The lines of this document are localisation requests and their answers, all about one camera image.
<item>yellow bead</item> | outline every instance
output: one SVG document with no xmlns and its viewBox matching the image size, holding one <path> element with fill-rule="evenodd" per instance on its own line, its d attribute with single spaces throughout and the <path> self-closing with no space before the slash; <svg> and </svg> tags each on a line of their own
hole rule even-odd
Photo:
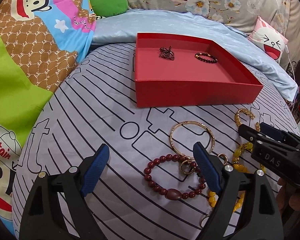
<svg viewBox="0 0 300 240">
<path fill-rule="evenodd" d="M 241 155 L 241 149 L 240 148 L 237 148 L 235 151 L 234 151 L 234 157 L 239 157 Z"/>
<path fill-rule="evenodd" d="M 246 145 L 246 149 L 251 150 L 253 148 L 253 144 L 248 142 Z"/>
</svg>

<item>colorful blanket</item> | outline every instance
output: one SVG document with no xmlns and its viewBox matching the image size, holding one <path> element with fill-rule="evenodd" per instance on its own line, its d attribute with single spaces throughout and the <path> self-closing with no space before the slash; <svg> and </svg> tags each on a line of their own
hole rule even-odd
<svg viewBox="0 0 300 240">
<path fill-rule="evenodd" d="M 21 149 L 44 105 L 85 58 L 95 21 L 89 0 L 0 4 L 0 218 L 11 232 Z"/>
</svg>

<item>cartoon cat pillow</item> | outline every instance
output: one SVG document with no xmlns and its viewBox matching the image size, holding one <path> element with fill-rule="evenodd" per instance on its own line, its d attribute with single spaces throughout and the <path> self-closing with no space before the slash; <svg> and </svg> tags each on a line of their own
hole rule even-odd
<svg viewBox="0 0 300 240">
<path fill-rule="evenodd" d="M 282 53 L 288 40 L 277 32 L 273 27 L 258 16 L 257 24 L 248 40 L 262 49 L 277 63 L 280 62 Z"/>
</svg>

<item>open red box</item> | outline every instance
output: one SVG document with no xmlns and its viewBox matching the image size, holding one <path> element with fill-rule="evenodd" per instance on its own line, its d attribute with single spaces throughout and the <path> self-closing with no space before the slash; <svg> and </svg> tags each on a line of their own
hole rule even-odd
<svg viewBox="0 0 300 240">
<path fill-rule="evenodd" d="M 169 46 L 173 61 L 159 57 L 159 48 Z M 207 52 L 218 62 L 200 61 L 194 57 L 197 52 Z M 135 74 L 137 107 L 246 104 L 263 88 L 214 41 L 176 34 L 138 33 Z"/>
</svg>

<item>metal screw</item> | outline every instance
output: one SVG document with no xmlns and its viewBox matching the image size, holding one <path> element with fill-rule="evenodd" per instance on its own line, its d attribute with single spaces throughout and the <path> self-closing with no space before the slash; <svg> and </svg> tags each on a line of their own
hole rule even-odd
<svg viewBox="0 0 300 240">
<path fill-rule="evenodd" d="M 78 168 L 75 167 L 75 166 L 73 166 L 73 167 L 71 167 L 71 168 L 69 169 L 69 172 L 70 172 L 70 173 L 75 173 L 75 172 L 77 172 L 77 170 L 78 170 Z"/>
<path fill-rule="evenodd" d="M 258 174 L 259 176 L 263 176 L 265 173 L 263 172 L 263 170 L 257 170 L 257 174 Z"/>
<path fill-rule="evenodd" d="M 44 171 L 41 171 L 38 176 L 39 178 L 43 178 L 46 176 L 46 173 Z"/>
<path fill-rule="evenodd" d="M 225 170 L 226 171 L 233 171 L 233 167 L 231 165 L 226 165 Z"/>
</svg>

